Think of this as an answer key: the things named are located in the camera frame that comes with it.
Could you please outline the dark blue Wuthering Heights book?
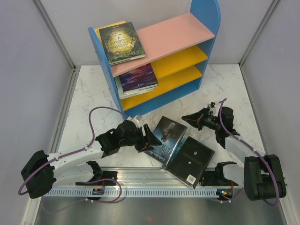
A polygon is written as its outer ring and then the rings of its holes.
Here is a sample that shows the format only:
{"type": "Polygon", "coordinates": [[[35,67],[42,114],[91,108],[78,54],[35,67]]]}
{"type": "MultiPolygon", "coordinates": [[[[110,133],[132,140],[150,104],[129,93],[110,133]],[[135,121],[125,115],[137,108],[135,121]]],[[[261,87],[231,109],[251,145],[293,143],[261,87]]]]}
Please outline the dark blue Wuthering Heights book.
{"type": "Polygon", "coordinates": [[[162,145],[154,146],[153,150],[146,151],[145,153],[162,163],[162,167],[166,167],[186,130],[186,126],[162,116],[153,132],[162,145]]]}

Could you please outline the black book with barcode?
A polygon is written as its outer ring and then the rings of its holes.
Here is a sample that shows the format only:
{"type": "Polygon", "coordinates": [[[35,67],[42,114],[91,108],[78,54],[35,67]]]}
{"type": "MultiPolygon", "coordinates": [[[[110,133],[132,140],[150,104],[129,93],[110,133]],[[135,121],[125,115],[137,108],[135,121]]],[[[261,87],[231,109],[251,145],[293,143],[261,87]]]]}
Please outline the black book with barcode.
{"type": "Polygon", "coordinates": [[[214,150],[189,136],[165,170],[195,189],[214,154],[214,150]]]}

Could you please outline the grey Great Gatsby book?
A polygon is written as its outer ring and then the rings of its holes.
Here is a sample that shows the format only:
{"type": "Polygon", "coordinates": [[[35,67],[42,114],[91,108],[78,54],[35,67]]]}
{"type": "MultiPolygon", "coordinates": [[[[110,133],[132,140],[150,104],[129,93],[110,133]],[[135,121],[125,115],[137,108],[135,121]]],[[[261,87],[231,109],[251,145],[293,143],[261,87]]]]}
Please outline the grey Great Gatsby book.
{"type": "Polygon", "coordinates": [[[117,87],[117,90],[118,90],[119,99],[130,98],[130,97],[140,95],[140,94],[143,94],[143,93],[147,93],[147,92],[150,92],[150,91],[154,90],[154,88],[146,88],[146,89],[143,89],[143,90],[134,90],[133,92],[125,94],[125,92],[122,88],[119,77],[115,77],[114,80],[115,80],[116,87],[117,87]]]}

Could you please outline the purple Robinson Crusoe book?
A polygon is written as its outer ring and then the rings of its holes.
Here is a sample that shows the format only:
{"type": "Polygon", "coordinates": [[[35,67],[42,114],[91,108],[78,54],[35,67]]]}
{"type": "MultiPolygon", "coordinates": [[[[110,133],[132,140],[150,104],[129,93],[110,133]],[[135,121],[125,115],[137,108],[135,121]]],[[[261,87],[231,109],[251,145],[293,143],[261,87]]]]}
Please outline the purple Robinson Crusoe book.
{"type": "Polygon", "coordinates": [[[115,77],[115,82],[124,94],[158,86],[158,80],[150,63],[115,77]]]}

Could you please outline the green Alice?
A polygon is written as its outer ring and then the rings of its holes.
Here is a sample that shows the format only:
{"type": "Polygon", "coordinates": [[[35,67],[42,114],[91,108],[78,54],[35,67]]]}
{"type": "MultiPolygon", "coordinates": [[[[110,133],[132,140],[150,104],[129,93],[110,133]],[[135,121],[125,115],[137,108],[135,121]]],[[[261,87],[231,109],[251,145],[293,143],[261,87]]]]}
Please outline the green Alice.
{"type": "Polygon", "coordinates": [[[100,28],[99,34],[111,66],[146,56],[132,22],[100,28]]]}

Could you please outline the yellow book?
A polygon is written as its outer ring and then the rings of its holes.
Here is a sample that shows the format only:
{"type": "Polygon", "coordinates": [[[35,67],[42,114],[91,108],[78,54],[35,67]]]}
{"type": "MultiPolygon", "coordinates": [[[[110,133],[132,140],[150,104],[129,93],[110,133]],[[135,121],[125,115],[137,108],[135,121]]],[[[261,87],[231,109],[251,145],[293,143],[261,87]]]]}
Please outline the yellow book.
{"type": "Polygon", "coordinates": [[[108,28],[108,27],[111,27],[111,26],[116,26],[116,25],[120,25],[120,24],[124,24],[125,21],[120,21],[120,22],[116,22],[116,23],[112,23],[112,24],[109,24],[109,25],[106,25],[106,26],[102,26],[102,27],[99,27],[99,28],[95,28],[94,31],[96,33],[99,33],[99,30],[100,29],[104,29],[104,28],[108,28]]]}

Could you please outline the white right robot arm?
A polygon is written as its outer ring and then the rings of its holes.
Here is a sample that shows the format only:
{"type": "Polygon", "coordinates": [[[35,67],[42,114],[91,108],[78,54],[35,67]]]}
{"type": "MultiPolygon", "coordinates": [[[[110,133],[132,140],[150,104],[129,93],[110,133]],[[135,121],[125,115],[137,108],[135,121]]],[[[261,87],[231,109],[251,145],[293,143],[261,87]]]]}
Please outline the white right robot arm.
{"type": "Polygon", "coordinates": [[[203,127],[215,132],[217,143],[235,155],[243,164],[227,164],[214,172],[218,184],[226,184],[229,180],[243,186],[246,196],[251,201],[263,200],[268,205],[277,206],[279,200],[286,196],[286,185],[279,157],[275,154],[262,154],[246,143],[234,129],[233,109],[220,107],[218,114],[206,107],[190,115],[182,116],[197,130],[203,127]]]}

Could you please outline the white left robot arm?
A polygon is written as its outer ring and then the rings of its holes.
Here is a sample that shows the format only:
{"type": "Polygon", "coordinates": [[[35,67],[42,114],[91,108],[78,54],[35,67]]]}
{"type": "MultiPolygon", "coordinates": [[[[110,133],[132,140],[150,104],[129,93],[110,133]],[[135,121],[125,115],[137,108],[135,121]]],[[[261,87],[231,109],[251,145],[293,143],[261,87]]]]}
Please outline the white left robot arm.
{"type": "Polygon", "coordinates": [[[116,154],[121,147],[133,146],[137,152],[145,152],[162,145],[147,124],[138,127],[131,120],[124,120],[116,128],[94,136],[93,140],[99,143],[98,147],[90,143],[78,150],[51,154],[43,150],[35,152],[21,170],[23,184],[18,194],[29,194],[35,199],[61,185],[98,185],[103,176],[97,159],[116,154]]]}

